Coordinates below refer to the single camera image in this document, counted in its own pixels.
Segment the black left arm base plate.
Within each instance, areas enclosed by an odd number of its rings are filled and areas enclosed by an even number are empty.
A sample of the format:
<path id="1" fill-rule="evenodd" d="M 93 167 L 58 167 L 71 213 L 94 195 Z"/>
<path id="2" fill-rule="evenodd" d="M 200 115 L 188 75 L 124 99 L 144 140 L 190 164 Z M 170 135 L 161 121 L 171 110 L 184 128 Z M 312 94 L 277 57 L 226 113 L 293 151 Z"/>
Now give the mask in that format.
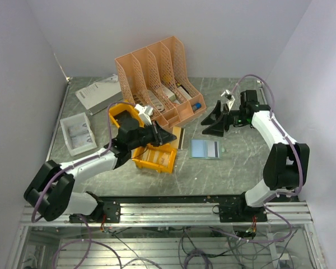
<path id="1" fill-rule="evenodd" d="M 116 203 L 104 203 L 98 205 L 90 215 L 84 215 L 88 223 L 119 223 L 121 206 Z"/>

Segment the gold striped credit card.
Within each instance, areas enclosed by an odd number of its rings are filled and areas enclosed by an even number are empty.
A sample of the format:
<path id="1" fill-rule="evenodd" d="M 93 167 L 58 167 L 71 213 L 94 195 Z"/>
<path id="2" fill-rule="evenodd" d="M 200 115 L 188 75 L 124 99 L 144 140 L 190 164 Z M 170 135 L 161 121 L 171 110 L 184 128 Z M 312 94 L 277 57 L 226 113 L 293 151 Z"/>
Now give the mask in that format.
<path id="1" fill-rule="evenodd" d="M 184 143 L 185 129 L 174 126 L 172 129 L 172 134 L 176 136 L 176 139 L 170 143 L 171 147 L 182 150 Z"/>

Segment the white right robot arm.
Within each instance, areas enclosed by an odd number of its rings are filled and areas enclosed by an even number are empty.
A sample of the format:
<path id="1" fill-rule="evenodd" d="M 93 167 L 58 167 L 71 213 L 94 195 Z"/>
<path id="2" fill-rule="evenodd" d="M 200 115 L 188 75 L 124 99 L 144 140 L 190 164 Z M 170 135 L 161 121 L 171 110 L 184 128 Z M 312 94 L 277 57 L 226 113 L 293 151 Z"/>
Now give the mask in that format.
<path id="1" fill-rule="evenodd" d="M 226 104 L 217 101 L 215 108 L 201 122 L 203 134 L 222 137 L 231 126 L 250 126 L 263 137 L 270 149 L 263 169 L 263 179 L 252 189 L 238 196 L 236 203 L 219 207 L 224 217 L 232 215 L 243 222 L 264 211 L 263 205 L 279 195 L 295 196 L 306 183 L 310 148 L 286 133 L 272 108 L 261 104 L 255 90 L 240 94 L 240 106 L 233 110 L 235 98 L 225 90 Z"/>

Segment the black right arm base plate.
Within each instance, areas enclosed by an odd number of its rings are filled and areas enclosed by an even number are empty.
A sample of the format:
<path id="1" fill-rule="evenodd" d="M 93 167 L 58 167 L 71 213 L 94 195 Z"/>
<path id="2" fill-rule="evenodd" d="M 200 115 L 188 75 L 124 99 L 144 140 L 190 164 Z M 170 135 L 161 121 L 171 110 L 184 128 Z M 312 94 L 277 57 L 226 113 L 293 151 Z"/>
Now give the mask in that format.
<path id="1" fill-rule="evenodd" d="M 218 215 L 221 223 L 226 222 L 266 222 L 267 215 L 262 207 L 242 208 L 238 205 L 218 204 L 213 206 L 212 212 Z"/>

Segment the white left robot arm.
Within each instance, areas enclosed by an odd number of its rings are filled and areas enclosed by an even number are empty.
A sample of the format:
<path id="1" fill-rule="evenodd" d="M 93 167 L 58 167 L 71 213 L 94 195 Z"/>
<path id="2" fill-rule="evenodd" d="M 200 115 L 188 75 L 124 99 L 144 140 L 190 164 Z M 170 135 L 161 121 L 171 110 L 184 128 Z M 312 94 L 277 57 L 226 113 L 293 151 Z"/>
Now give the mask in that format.
<path id="1" fill-rule="evenodd" d="M 174 140 L 176 136 L 156 121 L 141 127 L 139 121 L 129 118 L 121 123 L 117 136 L 95 153 L 61 164 L 46 161 L 24 192 L 24 199 L 34 208 L 31 221 L 53 221 L 62 214 L 84 217 L 89 222 L 109 220 L 108 203 L 91 192 L 74 192 L 75 182 L 121 167 L 136 148 L 163 146 Z"/>

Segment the yellow bin with cards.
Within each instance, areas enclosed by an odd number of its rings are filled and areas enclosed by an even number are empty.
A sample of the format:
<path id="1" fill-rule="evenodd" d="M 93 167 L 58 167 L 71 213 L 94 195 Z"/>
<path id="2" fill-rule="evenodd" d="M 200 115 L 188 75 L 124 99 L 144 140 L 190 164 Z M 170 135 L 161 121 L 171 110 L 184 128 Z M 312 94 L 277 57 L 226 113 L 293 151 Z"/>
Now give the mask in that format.
<path id="1" fill-rule="evenodd" d="M 160 147 L 148 145 L 135 149 L 132 160 L 139 169 L 151 169 L 158 173 L 172 173 L 177 149 L 169 144 Z"/>

